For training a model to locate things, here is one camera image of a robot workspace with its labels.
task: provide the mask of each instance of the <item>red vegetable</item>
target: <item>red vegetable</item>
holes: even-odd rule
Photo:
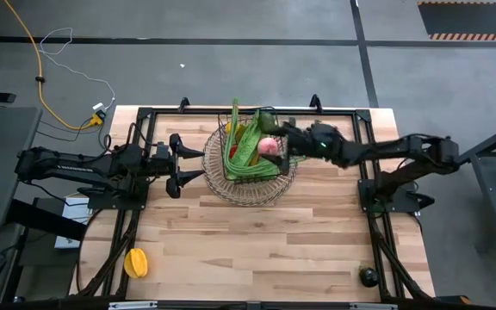
[[[229,159],[233,158],[234,153],[237,151],[239,146],[231,146],[231,151],[229,151]]]

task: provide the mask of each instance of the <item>yellow cable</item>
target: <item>yellow cable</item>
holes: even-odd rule
[[[7,0],[4,0],[4,1],[7,4],[7,6],[9,7],[10,11],[13,12],[13,14],[15,15],[16,20],[22,25],[22,28],[24,29],[24,31],[28,35],[28,38],[30,38],[30,41],[32,42],[32,47],[34,48],[34,51],[35,51],[35,55],[38,58],[38,73],[39,73],[39,77],[40,78],[43,78],[43,69],[41,67],[41,56],[40,56],[40,52],[38,51],[38,47],[35,44],[34,38],[32,37],[32,34],[30,34],[30,31],[28,30],[28,27],[26,27],[26,25],[22,21],[21,17],[18,15],[18,13],[16,13],[15,8],[13,8],[13,6],[10,5],[9,1],[7,1]],[[95,126],[96,125],[94,122],[90,122],[89,124],[87,124],[85,126],[82,126],[82,127],[74,127],[72,125],[69,125],[67,122],[63,121],[58,115],[56,115],[51,110],[51,108],[49,108],[49,106],[47,105],[47,103],[45,103],[45,100],[43,99],[43,90],[42,90],[42,88],[43,88],[42,82],[41,81],[38,81],[38,93],[40,95],[41,104],[43,104],[43,106],[45,107],[45,109],[47,109],[47,111],[49,111],[49,113],[51,113],[51,115],[54,116],[54,118],[56,118],[58,121],[60,121],[60,123],[63,124],[65,127],[70,128],[72,130],[84,130],[86,128],[89,128],[89,127],[92,127],[92,126]]]

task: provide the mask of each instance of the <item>wooden tabletop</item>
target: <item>wooden tabletop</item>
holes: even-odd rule
[[[137,109],[116,108],[110,129],[113,144],[125,142]],[[392,109],[370,111],[376,140],[397,139]],[[297,125],[305,127],[315,118],[296,117]],[[350,118],[318,118],[353,139]],[[179,133],[187,147],[202,150],[216,128],[216,115],[159,115],[155,141],[167,144],[171,133]],[[399,162],[382,160],[381,168],[391,171]],[[180,165],[183,171],[200,169],[201,159],[182,160]],[[164,190],[165,178],[158,179],[141,213],[135,244],[147,255],[149,272],[129,282],[127,298],[378,301],[378,289],[365,288],[357,276],[361,266],[374,267],[368,223],[358,206],[359,178],[357,167],[342,170],[309,159],[300,163],[291,188],[265,208],[230,205],[213,194],[203,177],[189,183],[181,199],[171,199]],[[109,254],[115,216],[115,211],[101,212],[86,234],[80,259],[82,285]],[[400,261],[420,287],[434,295],[419,226],[406,214],[391,218]],[[384,267],[393,293],[385,257]],[[113,290],[120,273],[121,261]]]

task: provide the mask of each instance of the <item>gray floor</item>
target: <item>gray floor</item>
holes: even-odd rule
[[[73,27],[82,36],[356,38],[348,0],[14,3],[39,36]],[[427,40],[416,1],[359,0],[359,5],[368,40]],[[22,35],[2,4],[0,35]],[[239,96],[245,103],[304,106],[317,93],[326,106],[369,106],[361,60],[352,46],[70,45],[57,59],[107,79],[118,104],[177,104],[183,96],[193,104],[228,104]],[[400,133],[448,134],[465,151],[496,131],[496,49],[370,48],[369,60],[378,103],[394,109]],[[69,122],[79,124],[91,106],[109,101],[103,84],[87,83],[46,59],[44,66],[46,100]],[[0,43],[0,91],[16,93],[16,106],[40,106],[36,71],[29,44]],[[47,113],[43,119],[56,124]],[[44,125],[40,130],[64,134]],[[100,151],[96,136],[89,134],[75,143],[38,135],[34,144],[64,152]],[[496,306],[496,251],[478,255],[474,250],[474,243],[490,233],[491,219],[473,171],[465,166],[455,175],[419,183],[421,192],[436,198],[423,211],[422,222],[437,295],[467,295],[475,303]],[[44,184],[58,195],[77,187],[57,180]],[[24,200],[44,196],[25,187],[17,195]],[[31,273],[32,282],[38,276]],[[44,289],[30,295],[53,296]]]

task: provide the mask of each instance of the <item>black mat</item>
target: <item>black mat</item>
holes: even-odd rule
[[[496,3],[420,2],[433,40],[496,40]]]

